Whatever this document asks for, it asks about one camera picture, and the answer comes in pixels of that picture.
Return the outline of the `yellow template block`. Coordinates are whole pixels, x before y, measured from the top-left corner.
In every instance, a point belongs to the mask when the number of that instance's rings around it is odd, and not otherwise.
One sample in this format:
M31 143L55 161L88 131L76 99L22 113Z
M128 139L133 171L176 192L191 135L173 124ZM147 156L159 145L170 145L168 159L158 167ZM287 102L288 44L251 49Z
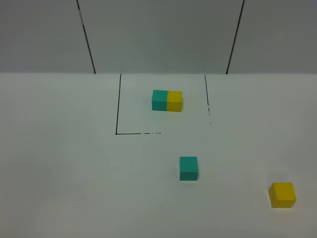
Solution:
M168 91L166 110L170 112L182 111L182 92L181 91Z

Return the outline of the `teal template block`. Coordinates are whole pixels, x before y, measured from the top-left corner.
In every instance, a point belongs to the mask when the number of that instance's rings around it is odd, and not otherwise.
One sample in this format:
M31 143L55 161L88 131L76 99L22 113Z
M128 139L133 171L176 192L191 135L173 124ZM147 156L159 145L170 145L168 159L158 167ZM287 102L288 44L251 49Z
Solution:
M152 110L167 111L167 95L166 90L153 90L152 94Z

